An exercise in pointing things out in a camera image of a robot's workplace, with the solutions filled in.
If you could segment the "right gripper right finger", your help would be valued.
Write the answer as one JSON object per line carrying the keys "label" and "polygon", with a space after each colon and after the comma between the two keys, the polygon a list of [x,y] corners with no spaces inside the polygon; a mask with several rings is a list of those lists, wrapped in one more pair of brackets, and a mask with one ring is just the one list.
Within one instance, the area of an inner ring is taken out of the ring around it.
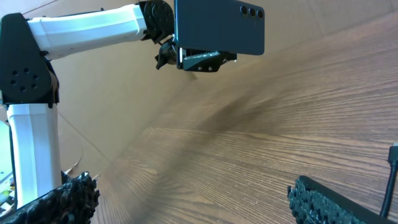
{"label": "right gripper right finger", "polygon": [[287,188],[287,198],[298,224],[395,224],[304,175]]}

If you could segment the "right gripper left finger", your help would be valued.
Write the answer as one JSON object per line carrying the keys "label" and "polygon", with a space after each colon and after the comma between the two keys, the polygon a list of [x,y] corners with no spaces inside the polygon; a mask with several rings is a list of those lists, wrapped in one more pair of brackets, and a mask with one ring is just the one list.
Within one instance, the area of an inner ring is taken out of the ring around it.
{"label": "right gripper left finger", "polygon": [[82,172],[71,178],[62,173],[63,184],[1,218],[1,224],[90,224],[99,205],[97,181]]}

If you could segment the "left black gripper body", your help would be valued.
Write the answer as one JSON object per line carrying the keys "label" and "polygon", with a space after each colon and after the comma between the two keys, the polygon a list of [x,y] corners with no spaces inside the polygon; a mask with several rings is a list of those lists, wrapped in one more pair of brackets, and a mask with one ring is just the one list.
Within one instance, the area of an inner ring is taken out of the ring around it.
{"label": "left black gripper body", "polygon": [[183,49],[178,47],[175,37],[169,38],[155,56],[156,69],[166,64],[176,65],[179,70],[186,72],[217,72],[222,65],[229,61],[236,61],[237,54],[223,51],[206,51]]}

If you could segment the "blue Galaxy smartphone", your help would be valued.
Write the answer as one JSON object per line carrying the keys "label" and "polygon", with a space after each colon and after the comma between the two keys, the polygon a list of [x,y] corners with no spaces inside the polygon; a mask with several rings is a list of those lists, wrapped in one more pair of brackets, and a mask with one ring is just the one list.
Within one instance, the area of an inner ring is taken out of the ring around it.
{"label": "blue Galaxy smartphone", "polygon": [[262,55],[265,12],[237,0],[176,0],[175,36],[183,49]]}

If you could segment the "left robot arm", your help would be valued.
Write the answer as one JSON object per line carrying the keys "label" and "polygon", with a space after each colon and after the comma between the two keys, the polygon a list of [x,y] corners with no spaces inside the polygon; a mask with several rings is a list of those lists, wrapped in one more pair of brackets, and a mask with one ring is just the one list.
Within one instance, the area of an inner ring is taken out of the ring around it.
{"label": "left robot arm", "polygon": [[177,45],[177,8],[165,1],[141,1],[117,9],[61,17],[1,18],[1,104],[11,129],[15,208],[21,208],[62,183],[57,134],[59,80],[51,61],[101,47],[152,40],[160,45],[157,68],[216,72],[236,60],[228,51]]}

